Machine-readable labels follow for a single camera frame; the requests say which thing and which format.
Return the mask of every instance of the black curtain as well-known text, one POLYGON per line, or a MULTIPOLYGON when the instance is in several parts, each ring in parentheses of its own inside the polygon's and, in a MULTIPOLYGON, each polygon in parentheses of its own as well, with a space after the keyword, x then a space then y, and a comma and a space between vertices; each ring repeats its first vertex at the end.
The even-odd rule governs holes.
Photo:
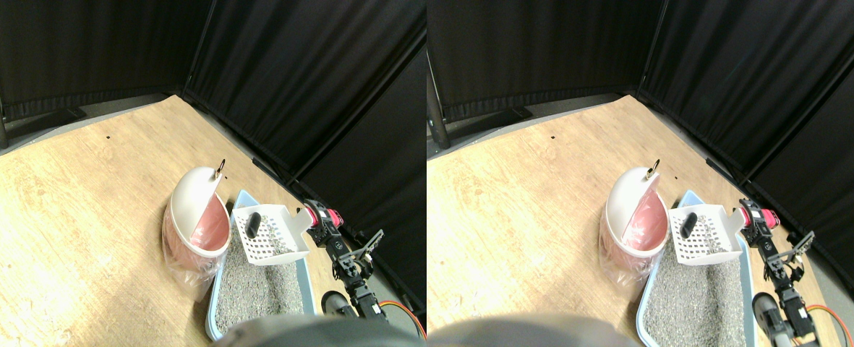
POLYGON ((854 67, 755 183, 854 287, 854 67))
POLYGON ((641 97, 744 176, 853 51, 854 1, 671 1, 641 97))
POLYGON ((421 1, 219 1, 192 97, 296 174, 363 111, 426 25, 421 1))
POLYGON ((367 240, 383 228, 376 262, 426 309, 427 161, 423 118, 427 115, 427 54, 414 60, 304 183, 367 240))
POLYGON ((639 86, 660 1, 430 0, 446 122, 639 86))
POLYGON ((4 116, 182 89, 210 4, 0 1, 4 116))

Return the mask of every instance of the blue litter box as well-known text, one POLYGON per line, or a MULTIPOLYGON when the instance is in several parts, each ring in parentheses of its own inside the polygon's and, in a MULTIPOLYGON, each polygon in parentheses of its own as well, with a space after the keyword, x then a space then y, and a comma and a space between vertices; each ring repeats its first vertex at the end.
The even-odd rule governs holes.
MULTIPOLYGON (((234 208, 253 205, 259 205, 259 202, 256 202, 256 199, 250 196, 247 191, 241 191, 237 195, 237 201, 234 202, 234 208)), ((299 259, 295 262, 295 267, 298 272, 298 287, 300 287, 302 292, 302 310, 304 310, 305 314, 317 314, 317 311, 315 311, 314 291, 311 290, 311 275, 308 273, 308 265, 304 259, 299 259)), ((205 332, 211 340, 219 340, 222 336, 221 332, 218 331, 218 322, 215 321, 215 312, 218 309, 218 292, 221 290, 221 281, 223 278, 224 261, 222 260, 221 266, 218 268, 218 274, 215 274, 215 283, 212 284, 211 304, 208 305, 208 317, 205 318, 205 332)))
MULTIPOLYGON (((701 204, 705 204, 705 202, 689 189, 680 199, 680 202, 678 202, 678 207, 701 204)), ((751 249, 748 248, 747 244, 745 244, 741 235, 736 235, 736 238, 738 239, 738 244, 741 245, 741 249, 744 250, 738 257, 738 261, 741 262, 741 297, 745 303, 745 314, 744 318, 742 318, 742 321, 745 324, 745 344, 748 347, 754 347, 757 344, 758 325, 754 323, 754 314, 751 313, 751 298, 753 298, 754 293, 753 281, 751 280, 751 261, 748 261, 748 252, 750 252, 751 249)), ((658 257, 658 260, 655 262, 655 266, 652 268, 652 274, 649 275, 649 281, 645 284, 645 292, 642 292, 642 301, 639 303, 639 311, 636 314, 636 330, 639 333, 639 340, 642 340, 642 343, 645 343, 648 347, 659 346, 658 343, 655 343, 652 335, 649 335, 648 330, 645 330, 644 320, 645 308, 649 306, 649 294, 652 292, 652 284, 654 284, 655 275, 658 273, 658 267, 661 265, 663 257, 663 254, 661 257, 658 257)))

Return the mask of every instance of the gray litter granules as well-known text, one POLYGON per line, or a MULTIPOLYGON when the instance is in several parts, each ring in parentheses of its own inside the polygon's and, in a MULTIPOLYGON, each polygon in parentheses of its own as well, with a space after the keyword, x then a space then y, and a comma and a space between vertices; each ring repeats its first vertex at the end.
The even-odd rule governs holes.
POLYGON ((655 343, 744 346, 744 301, 738 259, 701 267, 678 264, 671 242, 668 240, 665 245, 665 255, 645 308, 645 328, 655 343))
POLYGON ((295 263, 252 265, 247 261, 237 228, 231 229, 231 238, 215 310, 215 323, 221 334, 252 318, 304 313, 295 263))

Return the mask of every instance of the plywood board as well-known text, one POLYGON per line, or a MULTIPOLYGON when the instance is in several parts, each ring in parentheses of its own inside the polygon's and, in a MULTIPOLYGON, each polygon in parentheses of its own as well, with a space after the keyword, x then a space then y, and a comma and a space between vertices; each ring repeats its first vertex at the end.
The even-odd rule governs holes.
MULTIPOLYGON (((179 178, 221 159, 222 201, 301 206, 176 96, 1 156, 0 346, 208 344, 160 223, 179 178)), ((324 250, 307 261, 315 297, 343 291, 324 250)))
MULTIPOLYGON (((667 205, 687 189, 727 210, 743 197, 631 96, 427 162, 429 330, 560 312, 597 317, 638 340, 638 299, 619 295, 598 264, 599 218, 622 172, 656 159, 667 205)), ((756 290, 771 291, 751 254, 756 290)), ((807 304, 823 302, 811 273, 799 288, 807 304)), ((826 345, 837 343, 830 322, 818 327, 826 345)))

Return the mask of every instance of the white bowl lid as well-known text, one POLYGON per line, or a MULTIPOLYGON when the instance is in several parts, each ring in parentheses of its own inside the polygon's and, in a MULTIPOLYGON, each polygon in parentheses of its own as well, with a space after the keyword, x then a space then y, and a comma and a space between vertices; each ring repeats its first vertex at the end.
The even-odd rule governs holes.
POLYGON ((607 222, 614 234, 619 233, 616 237, 622 236, 645 192, 658 182, 661 175, 656 172, 657 166, 658 162, 655 162, 652 168, 631 168, 616 179, 606 204, 607 222))
POLYGON ((173 189, 169 198, 170 214, 185 241, 192 238, 195 226, 202 219, 202 214, 205 214, 205 208, 208 208, 208 202, 215 195, 218 183, 224 178, 221 174, 222 168, 223 160, 218 169, 208 166, 193 168, 182 176, 173 189))

